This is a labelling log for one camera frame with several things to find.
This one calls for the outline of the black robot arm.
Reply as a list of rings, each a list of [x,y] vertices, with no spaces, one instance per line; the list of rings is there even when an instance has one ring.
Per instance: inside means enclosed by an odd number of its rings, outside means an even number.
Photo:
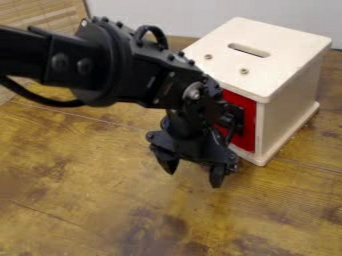
[[[204,164],[218,188],[237,170],[229,144],[242,128],[242,110],[225,100],[220,83],[196,61],[170,50],[156,26],[133,30],[94,17],[67,36],[0,25],[0,85],[55,107],[126,102],[164,109],[161,129],[146,139],[165,171],[173,174],[182,159]]]

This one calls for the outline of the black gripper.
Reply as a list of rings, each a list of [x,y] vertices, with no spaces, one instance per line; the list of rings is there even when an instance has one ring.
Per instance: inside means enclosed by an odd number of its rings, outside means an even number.
[[[170,132],[172,121],[165,117],[161,122],[161,130],[150,131],[146,139],[156,158],[165,169],[173,175],[177,171],[180,160],[209,165],[210,184],[220,188],[225,177],[238,169],[238,155],[225,144],[225,139],[217,129],[204,129],[204,133],[196,137],[177,138]]]

